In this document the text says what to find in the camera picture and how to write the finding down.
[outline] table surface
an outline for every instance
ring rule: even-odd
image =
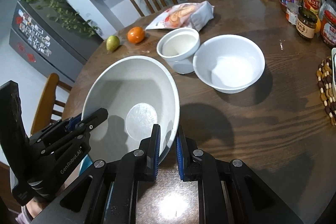
[[[63,118],[82,112],[98,76],[115,61],[146,55],[172,74],[180,97],[180,123],[200,149],[225,161],[241,159],[280,196],[304,223],[314,223],[336,191],[336,135],[319,98],[316,70],[330,50],[315,37],[303,40],[280,10],[278,0],[207,0],[214,19],[200,31],[201,42],[221,34],[254,41],[266,61],[262,77],[238,94],[223,94],[195,75],[179,75],[156,53],[167,30],[147,31],[139,45],[126,41],[134,26],[121,30],[123,44],[107,53],[103,43],[91,56],[68,98]],[[239,64],[232,69],[240,73]],[[141,183],[137,223],[198,223],[196,182],[179,179],[173,146],[155,183]]]

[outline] bowl rim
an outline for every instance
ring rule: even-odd
[[[195,37],[195,44],[192,46],[191,49],[185,51],[185,52],[182,52],[181,54],[177,54],[177,55],[173,55],[173,56],[165,56],[163,54],[161,54],[161,52],[159,51],[159,48],[161,47],[161,45],[164,44],[165,42],[165,39],[168,37],[168,36],[173,36],[175,33],[177,33],[176,35],[179,34],[179,32],[183,32],[183,31],[189,31],[189,32],[192,32],[193,34],[195,34],[197,37]],[[193,29],[193,28],[189,28],[189,27],[182,27],[182,28],[178,28],[178,29],[174,29],[172,31],[170,31],[169,33],[165,34],[160,40],[159,42],[157,43],[156,45],[156,52],[159,56],[161,56],[164,60],[167,60],[167,61],[171,61],[171,59],[175,59],[175,58],[179,58],[181,56],[184,57],[184,55],[187,55],[187,56],[191,56],[194,54],[194,47],[197,46],[197,44],[199,44],[200,42],[200,34],[198,33],[197,30]]]
[[[162,148],[162,153],[161,155],[159,156],[159,159],[160,159],[160,162],[162,162],[162,160],[166,157],[167,153],[169,152],[169,150],[171,149],[172,145],[173,145],[173,142],[175,140],[175,137],[176,137],[176,133],[177,133],[177,129],[179,127],[179,119],[180,119],[180,99],[179,99],[179,92],[177,90],[177,86],[176,86],[176,83],[174,81],[174,78],[172,77],[172,75],[170,74],[170,72],[168,71],[168,69],[163,65],[161,64],[159,61],[155,60],[154,58],[151,58],[151,57],[148,57],[148,56],[143,56],[143,55],[134,55],[134,56],[129,56],[129,57],[126,57],[126,58],[123,58],[115,63],[113,63],[112,65],[110,65],[106,70],[104,70],[101,75],[99,75],[99,77],[97,78],[97,80],[93,83],[93,85],[91,86],[86,98],[85,98],[85,102],[84,102],[84,105],[83,105],[83,111],[82,111],[82,116],[81,116],[81,120],[83,120],[86,116],[88,115],[87,113],[84,112],[85,110],[85,107],[86,107],[86,104],[87,104],[87,101],[88,101],[88,98],[93,90],[93,88],[95,87],[95,85],[97,84],[97,82],[100,80],[100,78],[102,78],[102,76],[107,72],[109,71],[112,67],[124,62],[124,61],[127,61],[127,60],[130,60],[130,59],[144,59],[144,60],[147,60],[147,61],[150,61],[154,64],[156,64],[160,69],[162,69],[162,71],[165,73],[165,75],[167,76],[167,78],[169,79],[169,82],[172,86],[172,89],[173,89],[173,93],[174,93],[174,101],[175,101],[175,117],[174,117],[174,121],[173,121],[173,128],[171,130],[171,134],[170,134],[170,137],[169,137],[169,140],[166,144],[166,147],[168,147],[168,150],[166,149],[166,147],[163,147]]]
[[[243,39],[245,42],[248,42],[249,44],[251,44],[258,52],[259,54],[259,57],[261,59],[261,66],[262,66],[262,70],[258,73],[258,75],[249,83],[245,84],[245,85],[241,85],[241,86],[237,86],[237,87],[234,87],[234,88],[225,88],[223,89],[222,87],[219,87],[219,86],[216,86],[212,83],[209,83],[208,81],[206,81],[201,75],[200,73],[198,72],[197,70],[197,67],[196,67],[196,60],[197,60],[197,57],[198,57],[198,54],[202,51],[202,49],[204,47],[206,47],[206,45],[218,40],[219,38],[239,38],[239,39]],[[218,35],[216,37],[212,37],[210,39],[208,39],[207,41],[205,41],[200,47],[199,49],[196,51],[194,57],[193,57],[193,67],[194,67],[194,70],[195,70],[195,73],[197,75],[197,77],[205,84],[207,84],[208,86],[211,86],[213,87],[214,89],[217,89],[217,90],[240,90],[240,89],[244,89],[244,88],[247,88],[249,87],[250,85],[253,85],[255,82],[257,82],[257,80],[261,77],[261,75],[263,74],[264,70],[265,70],[265,57],[264,57],[264,54],[262,52],[262,50],[260,49],[260,47],[254,43],[252,40],[246,38],[246,37],[242,37],[240,35],[235,35],[235,34],[223,34],[223,35]]]

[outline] green pear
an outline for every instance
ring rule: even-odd
[[[119,45],[119,37],[116,37],[115,35],[110,36],[106,41],[106,49],[110,52],[114,52]]]

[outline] jar with black lid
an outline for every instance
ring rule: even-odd
[[[296,30],[302,38],[311,40],[314,37],[316,23],[317,16],[313,12],[303,7],[299,8]]]

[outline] black lid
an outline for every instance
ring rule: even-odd
[[[312,12],[309,11],[308,9],[304,7],[299,7],[299,14],[306,20],[317,23],[317,16]]]

